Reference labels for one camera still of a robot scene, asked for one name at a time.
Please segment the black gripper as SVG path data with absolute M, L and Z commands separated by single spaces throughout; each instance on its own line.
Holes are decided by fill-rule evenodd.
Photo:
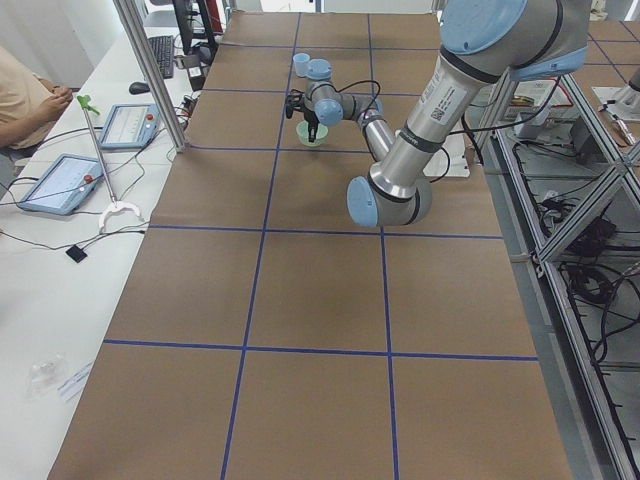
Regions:
M 305 93 L 303 91 L 292 89 L 285 98 L 285 116 L 291 119 L 295 112 L 303 114 L 304 119 L 308 122 L 308 142 L 315 144 L 317 141 L 318 118 L 315 112 L 305 103 Z

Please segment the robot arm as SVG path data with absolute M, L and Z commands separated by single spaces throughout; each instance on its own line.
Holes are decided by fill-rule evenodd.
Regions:
M 450 1 L 433 76 L 398 132 L 376 100 L 336 89 L 324 59 L 310 62 L 307 86 L 287 95 L 285 113 L 303 114 L 309 141 L 320 125 L 356 122 L 374 162 L 348 185 L 351 219 L 364 227 L 409 225 L 431 206 L 425 167 L 477 93 L 504 73 L 528 81 L 578 70 L 586 59 L 589 16 L 587 1 Z

